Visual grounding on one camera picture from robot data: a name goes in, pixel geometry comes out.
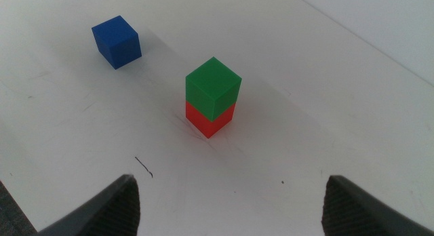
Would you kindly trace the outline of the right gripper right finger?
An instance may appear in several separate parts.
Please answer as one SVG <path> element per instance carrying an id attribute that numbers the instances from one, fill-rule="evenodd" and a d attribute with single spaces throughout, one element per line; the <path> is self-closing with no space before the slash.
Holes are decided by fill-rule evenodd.
<path id="1" fill-rule="evenodd" d="M 341 175 L 328 179 L 321 225 L 325 235 L 433 236 Z"/>

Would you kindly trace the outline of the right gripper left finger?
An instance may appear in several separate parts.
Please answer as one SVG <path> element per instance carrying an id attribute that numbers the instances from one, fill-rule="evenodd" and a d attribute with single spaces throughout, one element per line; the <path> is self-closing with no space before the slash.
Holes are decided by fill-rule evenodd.
<path id="1" fill-rule="evenodd" d="M 140 224 L 140 196 L 133 175 L 124 174 L 39 235 L 136 236 Z"/>

